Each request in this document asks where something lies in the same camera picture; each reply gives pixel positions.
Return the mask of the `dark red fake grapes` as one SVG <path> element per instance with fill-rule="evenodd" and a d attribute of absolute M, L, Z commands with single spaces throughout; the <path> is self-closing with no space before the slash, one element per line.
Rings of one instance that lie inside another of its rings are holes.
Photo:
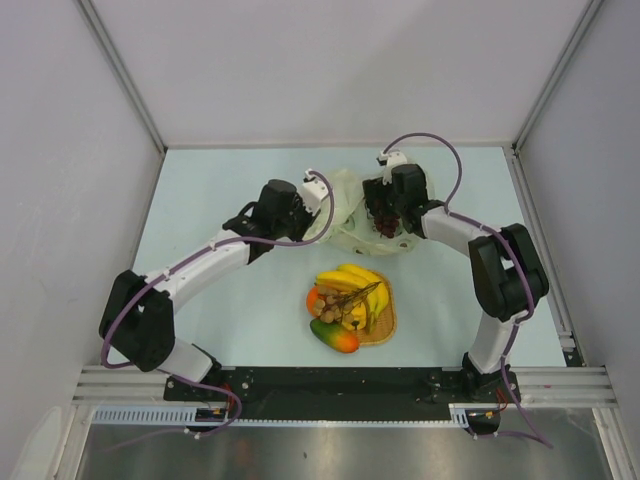
<path fill-rule="evenodd" d="M 378 214 L 374 217 L 374 227 L 382 237 L 394 238 L 399 226 L 400 218 L 396 215 Z"/>

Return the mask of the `pale green plastic bag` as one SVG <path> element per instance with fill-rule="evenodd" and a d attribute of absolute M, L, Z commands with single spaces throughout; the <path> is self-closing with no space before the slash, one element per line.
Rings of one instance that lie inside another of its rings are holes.
<path fill-rule="evenodd" d="M 410 176 L 412 217 L 410 225 L 400 223 L 394 238 L 382 237 L 376 231 L 365 207 L 362 182 L 382 177 L 382 172 L 361 176 L 341 169 L 331 173 L 326 180 L 329 197 L 322 202 L 317 218 L 303 239 L 315 238 L 320 243 L 327 242 L 345 251 L 369 256 L 395 255 L 413 250 L 422 238 L 420 216 L 433 200 L 430 179 L 422 167 L 411 161 L 395 167 L 392 176 L 394 174 Z"/>

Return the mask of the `orange fake persimmon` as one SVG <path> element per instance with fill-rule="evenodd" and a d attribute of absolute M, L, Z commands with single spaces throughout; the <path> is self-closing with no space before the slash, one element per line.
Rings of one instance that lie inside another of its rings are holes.
<path fill-rule="evenodd" d="M 324 311 L 324 297 L 320 295 L 316 286 L 312 287 L 307 294 L 306 308 L 313 317 L 319 317 Z"/>

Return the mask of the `brown fake longan branch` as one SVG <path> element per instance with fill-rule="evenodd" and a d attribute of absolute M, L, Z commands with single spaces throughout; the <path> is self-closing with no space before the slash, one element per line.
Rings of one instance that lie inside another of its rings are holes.
<path fill-rule="evenodd" d="M 379 282 L 355 290 L 336 290 L 326 285 L 315 285 L 324 297 L 325 308 L 319 317 L 324 323 L 338 323 L 348 330 L 364 330 L 372 325 Z"/>

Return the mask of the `yellow fake banana bunch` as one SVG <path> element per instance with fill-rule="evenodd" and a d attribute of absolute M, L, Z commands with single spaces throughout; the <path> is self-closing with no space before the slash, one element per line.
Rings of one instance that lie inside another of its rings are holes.
<path fill-rule="evenodd" d="M 355 290 L 364 288 L 366 285 L 379 282 L 375 297 L 377 299 L 374 310 L 374 320 L 372 325 L 364 330 L 364 334 L 373 334 L 381 322 L 381 317 L 385 310 L 392 304 L 391 287 L 387 280 L 379 273 L 360 267 L 355 264 L 342 264 L 334 270 L 321 272 L 315 277 L 315 285 L 326 285 L 336 290 Z"/>

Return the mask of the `green orange fake mango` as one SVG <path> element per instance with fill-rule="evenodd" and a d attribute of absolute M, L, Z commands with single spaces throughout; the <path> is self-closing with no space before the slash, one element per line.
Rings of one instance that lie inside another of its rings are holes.
<path fill-rule="evenodd" d="M 310 322 L 310 330 L 318 340 L 337 352 L 351 354 L 359 349 L 357 336 L 341 324 L 324 323 L 315 318 Z"/>

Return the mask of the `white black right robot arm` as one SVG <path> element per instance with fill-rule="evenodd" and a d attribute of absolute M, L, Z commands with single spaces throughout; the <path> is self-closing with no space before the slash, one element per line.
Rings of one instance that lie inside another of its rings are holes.
<path fill-rule="evenodd" d="M 431 199 L 421 167 L 404 164 L 387 176 L 362 182 L 365 206 L 374 220 L 397 220 L 404 230 L 439 242 L 470 261 L 482 309 L 478 332 L 462 360 L 461 388 L 484 401 L 498 386 L 510 388 L 508 359 L 522 323 L 549 292 L 549 280 L 527 228 L 499 230 Z"/>

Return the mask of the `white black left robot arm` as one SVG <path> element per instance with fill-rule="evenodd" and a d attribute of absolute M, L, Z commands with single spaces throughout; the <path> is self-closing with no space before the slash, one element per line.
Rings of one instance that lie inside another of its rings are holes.
<path fill-rule="evenodd" d="M 334 207 L 331 184 L 317 171 L 307 171 L 300 186 L 272 179 L 257 200 L 246 204 L 195 252 L 145 275 L 120 273 L 99 326 L 102 365 L 116 368 L 109 359 L 110 351 L 116 351 L 124 358 L 122 367 L 158 370 L 184 382 L 199 399 L 214 397 L 221 387 L 214 359 L 177 337 L 177 312 L 206 287 L 274 247 L 311 244 L 307 231 L 320 213 L 332 215 Z"/>

